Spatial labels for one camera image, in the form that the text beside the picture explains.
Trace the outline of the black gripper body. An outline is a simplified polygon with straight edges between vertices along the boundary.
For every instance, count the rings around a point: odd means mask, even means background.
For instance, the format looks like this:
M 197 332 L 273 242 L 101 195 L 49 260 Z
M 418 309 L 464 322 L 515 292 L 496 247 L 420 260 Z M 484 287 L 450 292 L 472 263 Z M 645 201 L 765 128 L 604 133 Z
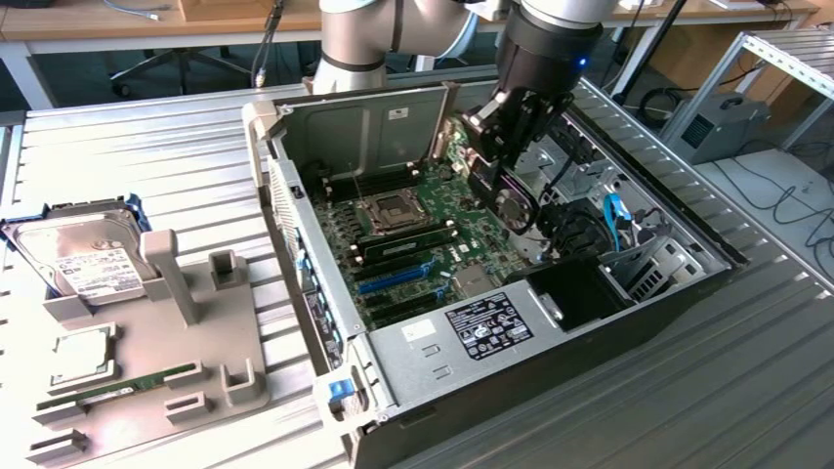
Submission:
M 496 52 L 496 89 L 505 93 L 571 91 L 601 32 L 599 22 L 565 27 L 540 20 L 524 9 L 512 9 Z

